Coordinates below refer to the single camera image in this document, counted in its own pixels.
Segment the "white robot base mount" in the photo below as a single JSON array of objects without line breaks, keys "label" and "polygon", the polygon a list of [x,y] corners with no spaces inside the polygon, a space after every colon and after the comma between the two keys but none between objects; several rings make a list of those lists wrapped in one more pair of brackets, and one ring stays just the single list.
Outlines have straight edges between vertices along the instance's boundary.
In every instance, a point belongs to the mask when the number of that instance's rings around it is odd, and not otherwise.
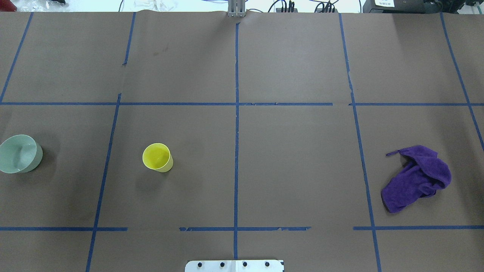
[{"label": "white robot base mount", "polygon": [[283,260],[193,260],[185,272],[284,272]]}]

